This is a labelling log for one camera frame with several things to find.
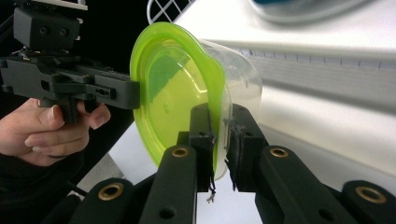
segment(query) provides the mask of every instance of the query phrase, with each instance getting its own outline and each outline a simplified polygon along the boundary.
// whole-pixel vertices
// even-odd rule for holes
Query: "black sleeve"
[[[82,153],[49,167],[0,154],[0,223],[39,223],[70,191],[67,182],[82,164]]]

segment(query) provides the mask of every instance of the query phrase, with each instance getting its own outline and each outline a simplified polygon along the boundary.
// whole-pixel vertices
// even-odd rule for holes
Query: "human hand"
[[[88,145],[89,129],[97,129],[110,120],[110,112],[103,104],[91,113],[78,102],[78,122],[64,123],[62,110],[38,106],[37,99],[29,99],[0,120],[0,153],[15,156],[38,166],[49,166],[62,157],[81,151]]]

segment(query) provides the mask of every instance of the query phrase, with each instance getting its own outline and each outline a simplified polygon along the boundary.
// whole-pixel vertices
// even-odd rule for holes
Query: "lime green plastic lid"
[[[214,134],[219,134],[224,71],[185,29],[170,22],[148,26],[134,44],[130,74],[140,83],[134,121],[154,163],[159,165],[164,151],[177,144],[179,132],[189,131],[196,105],[208,103]]]

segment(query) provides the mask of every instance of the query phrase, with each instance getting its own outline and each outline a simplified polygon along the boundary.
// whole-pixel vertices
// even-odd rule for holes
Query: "transparent plastic bowl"
[[[215,179],[226,172],[228,121],[233,104],[258,115],[262,80],[242,54],[199,41],[170,22],[148,26],[134,44],[131,79],[140,82],[141,105],[134,121],[148,154],[159,165],[164,151],[190,128],[191,109],[208,103],[214,148]]]

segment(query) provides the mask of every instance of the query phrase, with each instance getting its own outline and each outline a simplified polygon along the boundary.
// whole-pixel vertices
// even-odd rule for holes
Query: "finger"
[[[95,130],[106,124],[111,118],[110,111],[107,106],[100,104],[96,109],[92,111],[89,117],[89,124]]]
[[[62,110],[54,105],[50,108],[31,107],[31,103],[24,104],[7,116],[9,125],[14,133],[37,133],[56,130],[64,125]]]
[[[99,104],[91,113],[85,111],[84,102],[82,101],[78,102],[77,108],[80,114],[89,118],[89,124],[94,130],[100,128],[111,118],[110,111],[104,104]]]
[[[55,157],[68,156],[84,149],[88,145],[89,140],[90,136],[86,134],[75,141],[60,145],[54,145],[50,147],[33,147],[33,151]]]
[[[25,140],[25,145],[27,147],[49,147],[73,142],[86,135],[88,129],[88,121],[86,119],[80,119],[78,123],[66,124],[59,130],[32,133]]]
[[[40,107],[40,101],[34,98],[28,99],[25,103],[20,105],[16,110],[34,109]]]

